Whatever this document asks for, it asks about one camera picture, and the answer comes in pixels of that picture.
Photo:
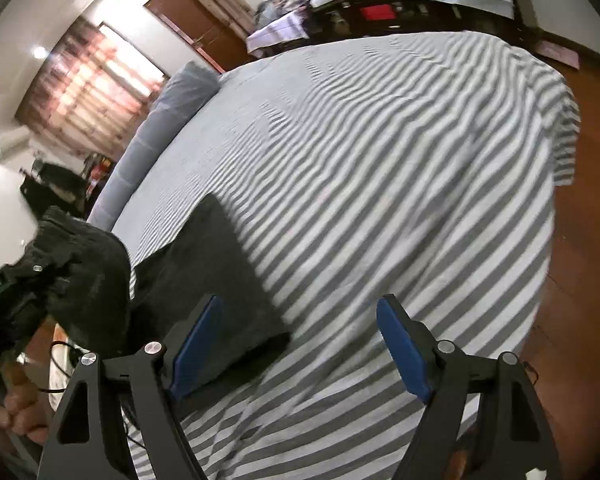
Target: wooden door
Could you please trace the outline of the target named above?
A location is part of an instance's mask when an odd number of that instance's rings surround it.
[[[244,41],[198,0],[150,0],[145,7],[225,71],[253,60]]]

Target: striped bedsheet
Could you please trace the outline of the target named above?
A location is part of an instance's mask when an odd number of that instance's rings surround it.
[[[261,377],[184,422],[209,478],[389,479],[423,406],[377,298],[466,352],[519,349],[578,126],[560,74],[474,32],[310,46],[227,74],[113,229],[138,263],[214,192],[292,329]]]

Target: blue gripper pad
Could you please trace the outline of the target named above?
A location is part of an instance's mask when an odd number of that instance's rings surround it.
[[[433,391],[427,381],[427,364],[385,298],[378,301],[376,320],[407,391],[427,404]]]
[[[196,380],[216,338],[221,314],[222,299],[219,296],[211,296],[174,357],[169,391],[176,400],[189,395],[198,386]]]

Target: dark gray cushion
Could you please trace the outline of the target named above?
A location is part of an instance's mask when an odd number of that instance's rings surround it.
[[[90,224],[111,231],[160,154],[219,89],[218,75],[193,61],[170,79],[109,177]]]

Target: wire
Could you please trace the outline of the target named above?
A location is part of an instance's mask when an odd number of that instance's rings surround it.
[[[532,367],[532,365],[529,361],[523,362],[522,365],[523,365],[523,367],[525,367],[525,370],[536,375],[536,380],[533,382],[533,386],[536,386],[536,383],[540,379],[540,374],[538,373],[538,371],[535,368]]]
[[[62,393],[64,393],[65,390],[66,390],[66,388],[58,388],[56,390],[50,390],[48,388],[40,388],[40,387],[38,387],[38,391],[42,392],[44,394],[62,394]]]
[[[51,361],[53,362],[53,364],[56,365],[56,368],[58,370],[60,370],[64,374],[64,376],[67,377],[67,379],[71,379],[71,375],[69,375],[69,373],[58,364],[58,361],[56,361],[56,358],[54,357],[53,349],[54,349],[54,346],[56,346],[56,345],[64,345],[64,346],[70,348],[71,350],[73,350],[74,352],[80,352],[80,350],[78,350],[75,346],[67,343],[66,341],[53,341],[51,343],[51,346],[49,347],[49,353],[51,354]]]
[[[71,375],[69,374],[69,372],[67,372],[64,368],[62,368],[58,364],[58,361],[56,361],[56,358],[54,357],[53,349],[54,349],[54,346],[56,346],[56,345],[64,345],[64,346],[68,347],[70,349],[70,351],[72,350],[74,352],[79,352],[80,354],[82,354],[82,352],[80,351],[80,349],[76,348],[72,344],[67,343],[66,341],[53,341],[51,343],[51,346],[49,347],[49,355],[51,355],[52,363],[56,366],[56,368],[58,370],[60,370],[64,374],[64,376],[67,379],[71,379]],[[62,394],[62,393],[64,393],[65,390],[66,390],[66,388],[49,389],[49,388],[38,387],[38,391],[42,392],[44,394]]]
[[[140,444],[140,443],[139,443],[137,440],[135,440],[135,439],[132,439],[132,438],[129,436],[129,429],[130,429],[130,428],[129,428],[129,425],[126,423],[126,421],[123,421],[123,422],[124,422],[124,424],[125,424],[125,433],[126,433],[126,437],[127,437],[127,438],[128,438],[130,441],[131,441],[131,442],[133,442],[134,444],[136,444],[136,446],[139,446],[139,447],[141,447],[142,449],[144,449],[144,450],[146,451],[146,448],[145,448],[145,447],[144,447],[142,444]]]

